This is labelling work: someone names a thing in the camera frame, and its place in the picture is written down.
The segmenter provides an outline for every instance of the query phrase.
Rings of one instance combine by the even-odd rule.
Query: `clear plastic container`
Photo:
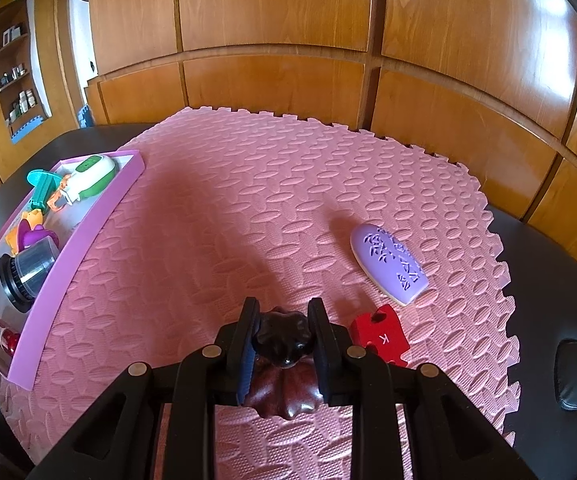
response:
[[[58,255],[59,250],[53,239],[47,236],[15,257],[15,270],[22,286],[31,297],[36,298],[40,293],[40,288]]]

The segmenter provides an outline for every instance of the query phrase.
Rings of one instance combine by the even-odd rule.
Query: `purple oval object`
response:
[[[411,303],[429,286],[429,279],[405,245],[373,224],[351,232],[351,249],[367,276],[392,300]]]
[[[39,242],[42,238],[50,236],[53,238],[56,247],[59,247],[59,238],[55,232],[50,229],[44,229],[42,224],[36,225],[33,230],[30,228],[28,220],[23,218],[20,220],[20,225],[17,227],[17,248],[19,252],[30,247],[35,242]]]

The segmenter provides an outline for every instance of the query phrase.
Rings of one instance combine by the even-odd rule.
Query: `red puzzle piece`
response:
[[[411,346],[406,340],[395,310],[390,305],[381,306],[373,314],[362,314],[355,318],[349,333],[354,344],[364,348],[373,346],[377,355],[387,363],[402,367],[408,365],[401,356]]]

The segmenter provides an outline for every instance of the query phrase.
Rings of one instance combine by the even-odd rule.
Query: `metal rivet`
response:
[[[432,379],[440,374],[440,369],[431,363],[425,363],[420,367],[420,371],[424,377]]]
[[[128,374],[133,377],[139,377],[140,375],[144,375],[147,370],[148,367],[144,363],[133,363],[128,367]]]
[[[362,359],[367,354],[367,351],[361,346],[353,345],[346,349],[346,354],[353,359]]]
[[[202,355],[208,358],[218,357],[221,353],[222,349],[217,345],[204,346],[202,349]]]

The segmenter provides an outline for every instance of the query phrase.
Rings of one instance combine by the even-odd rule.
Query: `pink foam mat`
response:
[[[362,222],[405,241],[429,277],[396,309],[405,359],[439,365],[503,431],[520,398],[507,382],[519,360],[505,332],[515,304],[502,294],[509,273],[487,230],[493,216],[466,167],[345,126],[223,108],[186,108],[124,148],[139,150],[146,170],[73,277],[34,390],[0,377],[0,406],[33,460],[124,368],[171,364],[212,342],[246,296],[263,310],[303,311],[321,296],[346,326],[387,303],[351,253]],[[216,418],[221,479],[348,478],[348,408],[292,422],[248,408]]]

